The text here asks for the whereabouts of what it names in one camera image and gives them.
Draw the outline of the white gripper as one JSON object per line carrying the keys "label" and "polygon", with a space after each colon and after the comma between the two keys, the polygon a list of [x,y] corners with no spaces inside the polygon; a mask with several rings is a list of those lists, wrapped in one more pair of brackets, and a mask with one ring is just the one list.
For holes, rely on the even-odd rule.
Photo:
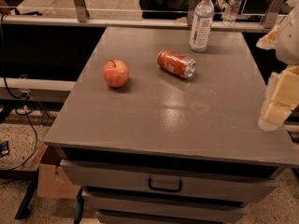
{"label": "white gripper", "polygon": [[[259,49],[276,49],[278,60],[299,64],[299,5],[256,43]],[[283,125],[299,106],[299,66],[288,66],[280,74],[273,72],[268,79],[258,120],[264,131],[274,131]]]}

